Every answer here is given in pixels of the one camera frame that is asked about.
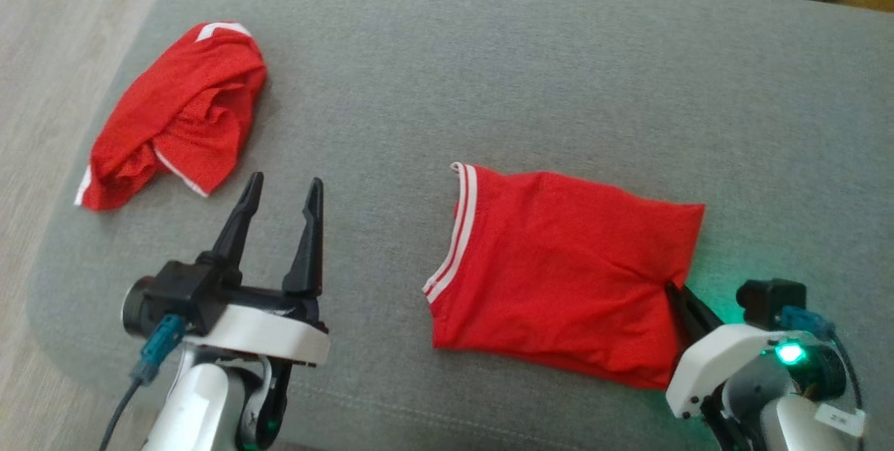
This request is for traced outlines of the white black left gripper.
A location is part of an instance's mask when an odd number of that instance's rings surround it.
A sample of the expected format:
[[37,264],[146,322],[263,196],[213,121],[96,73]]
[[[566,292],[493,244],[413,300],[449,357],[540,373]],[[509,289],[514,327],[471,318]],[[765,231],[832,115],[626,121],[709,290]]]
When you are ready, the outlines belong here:
[[242,285],[242,255],[265,175],[252,173],[212,248],[226,310],[183,346],[183,448],[265,450],[277,438],[295,365],[327,360],[323,287],[325,184],[311,181],[299,248],[275,292]]

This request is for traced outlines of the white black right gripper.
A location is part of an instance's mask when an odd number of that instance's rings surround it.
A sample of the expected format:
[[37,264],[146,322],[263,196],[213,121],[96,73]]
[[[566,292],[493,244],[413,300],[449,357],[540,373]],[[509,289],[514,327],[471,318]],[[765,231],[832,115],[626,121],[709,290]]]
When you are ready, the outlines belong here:
[[725,325],[686,286],[667,283],[665,295],[679,350],[686,350],[666,390],[674,417],[702,418],[721,451],[768,451],[761,413],[784,394],[784,369],[769,351],[780,335]]

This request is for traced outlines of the red shirt white striped collar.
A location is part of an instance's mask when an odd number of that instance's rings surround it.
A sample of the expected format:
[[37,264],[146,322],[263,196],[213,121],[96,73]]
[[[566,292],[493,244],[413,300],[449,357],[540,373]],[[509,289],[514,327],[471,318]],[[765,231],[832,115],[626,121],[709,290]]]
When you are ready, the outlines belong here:
[[540,171],[451,165],[449,251],[423,292],[433,346],[504,355],[639,390],[666,390],[706,206]]

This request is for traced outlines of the red shorts white side stripe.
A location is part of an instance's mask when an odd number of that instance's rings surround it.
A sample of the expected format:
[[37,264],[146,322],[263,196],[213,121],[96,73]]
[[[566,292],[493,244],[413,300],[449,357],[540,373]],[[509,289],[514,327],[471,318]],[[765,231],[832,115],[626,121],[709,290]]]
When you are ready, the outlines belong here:
[[267,74],[242,24],[193,26],[125,89],[87,155],[74,204],[121,208],[163,173],[209,196],[236,168]]

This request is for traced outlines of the large grey sofa seat cushion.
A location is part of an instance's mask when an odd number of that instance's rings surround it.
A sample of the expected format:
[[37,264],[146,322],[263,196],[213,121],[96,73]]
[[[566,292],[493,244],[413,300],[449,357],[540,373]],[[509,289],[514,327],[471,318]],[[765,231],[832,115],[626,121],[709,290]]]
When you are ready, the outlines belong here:
[[31,274],[39,346],[120,394],[126,291],[208,249],[248,176],[242,263],[278,286],[325,183],[329,361],[293,374],[283,441],[327,451],[715,451],[661,394],[431,346],[450,163],[550,169],[703,202],[689,283],[726,318],[748,277],[805,283],[894,451],[894,14],[802,0],[159,0],[91,126],[189,26],[232,18],[268,63],[248,154],[202,200],[172,177],[110,214],[71,171]]

